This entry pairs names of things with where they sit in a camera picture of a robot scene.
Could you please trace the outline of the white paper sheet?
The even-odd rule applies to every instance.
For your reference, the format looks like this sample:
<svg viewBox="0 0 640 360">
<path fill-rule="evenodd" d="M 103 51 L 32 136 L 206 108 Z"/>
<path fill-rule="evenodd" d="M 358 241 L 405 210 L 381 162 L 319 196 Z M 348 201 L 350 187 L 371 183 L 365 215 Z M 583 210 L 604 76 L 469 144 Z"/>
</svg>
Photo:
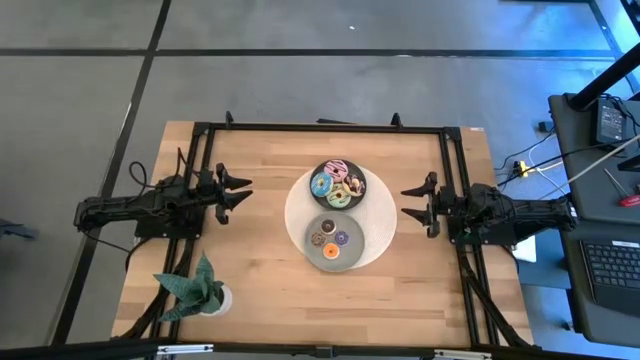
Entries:
<svg viewBox="0 0 640 360">
<path fill-rule="evenodd" d="M 535 263 L 537 261 L 536 238 L 534 235 L 512 247 L 512 254 L 517 260 Z"/>
</svg>

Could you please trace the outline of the dark grey side desk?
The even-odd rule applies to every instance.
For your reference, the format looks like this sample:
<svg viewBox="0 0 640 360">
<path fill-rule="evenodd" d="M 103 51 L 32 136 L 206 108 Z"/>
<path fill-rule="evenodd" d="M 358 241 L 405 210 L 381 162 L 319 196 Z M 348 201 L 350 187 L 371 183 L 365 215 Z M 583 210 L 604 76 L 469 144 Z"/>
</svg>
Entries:
<svg viewBox="0 0 640 360">
<path fill-rule="evenodd" d="M 548 99 L 560 149 L 569 178 L 584 170 L 585 175 L 570 184 L 570 195 L 578 215 L 578 225 L 560 233 L 571 283 L 574 326 L 596 343 L 640 348 L 640 275 L 636 288 L 602 286 L 591 283 L 586 265 L 586 243 L 613 246 L 615 242 L 636 243 L 640 248 L 640 206 L 618 205 L 621 194 L 605 174 L 610 171 L 631 191 L 640 184 L 640 173 L 620 172 L 620 158 L 590 147 L 592 116 L 576 112 L 562 95 Z"/>
</svg>

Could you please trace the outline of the black power supply box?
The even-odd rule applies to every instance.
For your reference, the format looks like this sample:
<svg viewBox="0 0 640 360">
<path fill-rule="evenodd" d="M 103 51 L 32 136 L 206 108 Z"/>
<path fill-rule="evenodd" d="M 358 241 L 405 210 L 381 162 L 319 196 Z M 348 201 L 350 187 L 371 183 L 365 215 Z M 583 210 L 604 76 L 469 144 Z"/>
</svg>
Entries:
<svg viewBox="0 0 640 360">
<path fill-rule="evenodd" d="M 626 117 L 619 106 L 611 101 L 599 99 L 595 119 L 595 140 L 601 144 L 612 144 L 626 138 Z"/>
</svg>

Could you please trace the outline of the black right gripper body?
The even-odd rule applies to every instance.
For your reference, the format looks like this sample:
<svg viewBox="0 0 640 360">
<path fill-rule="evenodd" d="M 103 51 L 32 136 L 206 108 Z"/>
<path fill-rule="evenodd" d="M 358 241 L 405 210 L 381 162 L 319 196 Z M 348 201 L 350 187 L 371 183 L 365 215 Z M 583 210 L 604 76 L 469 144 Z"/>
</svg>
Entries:
<svg viewBox="0 0 640 360">
<path fill-rule="evenodd" d="M 448 226 L 468 226 L 470 224 L 471 190 L 465 189 L 458 195 L 452 186 L 441 186 L 436 194 L 436 212 L 446 218 Z"/>
</svg>

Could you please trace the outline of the blue glazed donut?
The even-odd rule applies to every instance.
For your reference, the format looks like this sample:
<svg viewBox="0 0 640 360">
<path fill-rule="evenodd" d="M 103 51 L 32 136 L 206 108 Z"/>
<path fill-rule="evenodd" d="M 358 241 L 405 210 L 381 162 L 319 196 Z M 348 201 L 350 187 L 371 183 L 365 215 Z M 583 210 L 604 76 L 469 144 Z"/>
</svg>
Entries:
<svg viewBox="0 0 640 360">
<path fill-rule="evenodd" d="M 310 183 L 310 190 L 315 197 L 326 197 L 332 190 L 333 177 L 325 172 L 317 173 Z"/>
</svg>

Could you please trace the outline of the black glazed pink-drizzle donut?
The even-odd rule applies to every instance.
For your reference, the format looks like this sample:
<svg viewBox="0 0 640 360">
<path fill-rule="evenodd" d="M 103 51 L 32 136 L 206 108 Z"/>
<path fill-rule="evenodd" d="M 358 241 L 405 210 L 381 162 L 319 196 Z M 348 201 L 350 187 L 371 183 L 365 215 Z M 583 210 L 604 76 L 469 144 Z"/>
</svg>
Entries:
<svg viewBox="0 0 640 360">
<path fill-rule="evenodd" d="M 343 189 L 351 197 L 360 197 L 366 191 L 366 183 L 357 174 L 347 174 L 342 180 Z"/>
</svg>

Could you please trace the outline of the white round woven placemat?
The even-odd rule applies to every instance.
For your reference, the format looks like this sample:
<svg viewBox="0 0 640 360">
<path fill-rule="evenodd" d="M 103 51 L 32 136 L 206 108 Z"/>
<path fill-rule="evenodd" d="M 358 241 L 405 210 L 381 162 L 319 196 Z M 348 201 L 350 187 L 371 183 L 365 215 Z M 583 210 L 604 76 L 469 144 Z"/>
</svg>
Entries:
<svg viewBox="0 0 640 360">
<path fill-rule="evenodd" d="M 308 185 L 311 176 L 309 172 L 295 182 L 285 202 L 284 221 L 291 241 L 302 254 L 307 226 L 316 216 L 324 212 L 345 213 L 355 219 L 364 232 L 363 255 L 349 270 L 370 264 L 391 245 L 398 218 L 392 194 L 376 174 L 367 168 L 363 171 L 369 186 L 366 197 L 355 208 L 345 211 L 329 211 L 312 199 Z"/>
</svg>

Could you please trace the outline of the lilac glazed chocolate-drizzle donut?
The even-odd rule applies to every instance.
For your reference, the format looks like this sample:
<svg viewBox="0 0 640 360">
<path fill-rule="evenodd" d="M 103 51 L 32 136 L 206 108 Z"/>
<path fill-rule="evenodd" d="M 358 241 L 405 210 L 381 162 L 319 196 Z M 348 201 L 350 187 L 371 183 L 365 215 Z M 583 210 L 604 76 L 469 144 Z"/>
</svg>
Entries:
<svg viewBox="0 0 640 360">
<path fill-rule="evenodd" d="M 330 175 L 335 183 L 341 183 L 349 174 L 349 167 L 343 160 L 332 159 L 325 163 L 323 171 Z"/>
</svg>

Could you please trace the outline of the light grey round plate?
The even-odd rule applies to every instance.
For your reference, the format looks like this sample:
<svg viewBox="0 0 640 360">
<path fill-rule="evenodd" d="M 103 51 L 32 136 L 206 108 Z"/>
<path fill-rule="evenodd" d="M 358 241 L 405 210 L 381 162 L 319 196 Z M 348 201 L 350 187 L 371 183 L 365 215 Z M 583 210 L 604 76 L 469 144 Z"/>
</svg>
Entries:
<svg viewBox="0 0 640 360">
<path fill-rule="evenodd" d="M 349 244 L 340 247 L 340 256 L 334 260 L 328 260 L 323 256 L 323 247 L 327 243 L 335 243 L 334 236 L 336 232 L 331 235 L 325 234 L 327 242 L 323 247 L 315 247 L 311 244 L 311 235 L 314 232 L 322 232 L 320 226 L 321 222 L 325 219 L 331 219 L 336 223 L 336 232 L 345 231 L 350 236 Z M 337 273 L 353 268 L 361 259 L 364 247 L 364 232 L 355 219 L 342 212 L 324 212 L 316 216 L 307 226 L 304 234 L 303 254 L 307 260 L 318 269 L 325 272 Z"/>
</svg>

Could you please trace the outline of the silver aluminium bracket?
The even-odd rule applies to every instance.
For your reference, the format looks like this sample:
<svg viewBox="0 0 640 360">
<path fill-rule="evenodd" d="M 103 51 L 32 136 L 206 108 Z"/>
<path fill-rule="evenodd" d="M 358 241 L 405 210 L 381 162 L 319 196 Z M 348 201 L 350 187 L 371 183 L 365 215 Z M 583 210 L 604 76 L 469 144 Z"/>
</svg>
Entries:
<svg viewBox="0 0 640 360">
<path fill-rule="evenodd" d="M 210 353 L 213 351 L 213 344 L 162 345 L 158 347 L 156 355 L 173 356 L 182 354 Z"/>
<path fill-rule="evenodd" d="M 435 349 L 433 360 L 493 360 L 490 353 L 467 350 Z"/>
</svg>

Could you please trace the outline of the black aluminium table frame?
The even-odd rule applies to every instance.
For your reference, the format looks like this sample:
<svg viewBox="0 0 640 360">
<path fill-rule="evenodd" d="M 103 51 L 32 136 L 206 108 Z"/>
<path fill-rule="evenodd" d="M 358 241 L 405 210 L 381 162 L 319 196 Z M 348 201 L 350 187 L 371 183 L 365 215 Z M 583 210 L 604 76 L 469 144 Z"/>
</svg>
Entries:
<svg viewBox="0 0 640 360">
<path fill-rule="evenodd" d="M 513 260 L 486 250 L 490 281 L 508 295 L 502 307 L 522 339 L 492 344 L 480 303 L 463 288 L 458 251 L 445 236 L 428 239 L 400 215 L 393 243 L 372 264 L 324 275 L 296 250 L 285 229 L 289 188 L 312 166 L 344 156 L 373 171 L 398 206 L 429 171 L 459 183 L 463 163 L 488 172 L 485 134 L 465 128 L 170 121 L 153 174 L 170 175 L 179 151 L 196 164 L 223 163 L 251 182 L 252 194 L 220 224 L 213 212 L 192 242 L 233 293 L 230 311 L 192 316 L 179 324 L 136 324 L 159 293 L 155 273 L 184 259 L 184 240 L 152 239 L 133 254 L 112 333 L 117 340 L 156 345 L 206 344 L 217 352 L 337 356 L 432 357 L 444 351 L 481 353 L 492 360 L 524 360 L 533 351 Z"/>
</svg>

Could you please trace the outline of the red handled screwdriver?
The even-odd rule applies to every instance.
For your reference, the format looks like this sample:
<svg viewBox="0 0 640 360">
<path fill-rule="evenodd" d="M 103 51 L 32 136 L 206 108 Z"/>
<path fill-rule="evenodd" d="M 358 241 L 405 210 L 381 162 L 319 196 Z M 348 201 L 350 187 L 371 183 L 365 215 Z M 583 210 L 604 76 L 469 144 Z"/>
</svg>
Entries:
<svg viewBox="0 0 640 360">
<path fill-rule="evenodd" d="M 609 180 L 613 183 L 615 189 L 621 195 L 621 198 L 618 202 L 621 207 L 629 208 L 640 206 L 640 195 L 632 195 L 631 193 L 627 192 L 609 170 L 604 169 L 604 173 L 607 175 Z"/>
</svg>

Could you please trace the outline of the black laptop keyboard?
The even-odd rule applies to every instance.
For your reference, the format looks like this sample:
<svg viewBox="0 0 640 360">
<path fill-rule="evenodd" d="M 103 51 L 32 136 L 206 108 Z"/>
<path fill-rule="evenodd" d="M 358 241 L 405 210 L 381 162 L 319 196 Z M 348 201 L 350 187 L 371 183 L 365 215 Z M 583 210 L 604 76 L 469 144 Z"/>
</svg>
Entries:
<svg viewBox="0 0 640 360">
<path fill-rule="evenodd" d="M 580 248 L 594 301 L 640 318 L 640 243 L 581 241 Z"/>
</svg>

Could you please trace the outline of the green glazed chocolate-drizzle donut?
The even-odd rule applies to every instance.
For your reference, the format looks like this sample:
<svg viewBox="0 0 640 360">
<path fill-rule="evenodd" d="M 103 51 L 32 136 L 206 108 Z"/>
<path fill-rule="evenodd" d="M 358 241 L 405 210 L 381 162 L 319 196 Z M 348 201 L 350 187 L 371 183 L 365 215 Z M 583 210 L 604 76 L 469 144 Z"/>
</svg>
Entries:
<svg viewBox="0 0 640 360">
<path fill-rule="evenodd" d="M 336 184 L 326 196 L 326 200 L 332 208 L 342 209 L 351 202 L 351 195 L 345 191 L 342 184 Z"/>
</svg>

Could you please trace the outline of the dark grey round plate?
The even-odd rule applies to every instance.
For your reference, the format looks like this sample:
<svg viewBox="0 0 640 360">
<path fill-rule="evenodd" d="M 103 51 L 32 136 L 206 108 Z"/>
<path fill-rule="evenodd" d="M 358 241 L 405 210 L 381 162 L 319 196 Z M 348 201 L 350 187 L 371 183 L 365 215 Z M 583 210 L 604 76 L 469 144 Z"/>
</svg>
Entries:
<svg viewBox="0 0 640 360">
<path fill-rule="evenodd" d="M 366 177 L 363 169 L 360 166 L 356 165 L 355 163 L 353 163 L 353 162 L 351 162 L 349 160 L 345 160 L 345 159 L 340 159 L 340 160 L 343 160 L 348 165 L 349 174 L 357 174 L 358 176 L 361 176 L 363 178 L 363 180 L 365 181 L 365 183 L 366 183 L 366 191 L 362 196 L 360 196 L 360 197 L 351 197 L 351 202 L 345 208 L 337 209 L 337 208 L 332 208 L 328 204 L 328 202 L 326 200 L 326 197 L 315 197 L 315 196 L 312 195 L 311 190 L 310 190 L 311 179 L 317 173 L 324 172 L 323 171 L 324 165 L 328 160 L 326 160 L 326 161 L 324 161 L 324 162 L 322 162 L 322 163 L 320 163 L 319 165 L 316 166 L 316 168 L 311 173 L 310 180 L 308 181 L 308 185 L 309 185 L 309 193 L 311 194 L 312 199 L 316 203 L 318 203 L 319 205 L 321 205 L 322 207 L 324 207 L 326 209 L 345 211 L 345 210 L 350 210 L 350 209 L 356 207 L 357 205 L 359 205 L 364 200 L 364 198 L 366 197 L 366 193 L 367 193 L 367 190 L 368 190 L 369 186 L 368 186 L 367 177 Z"/>
</svg>

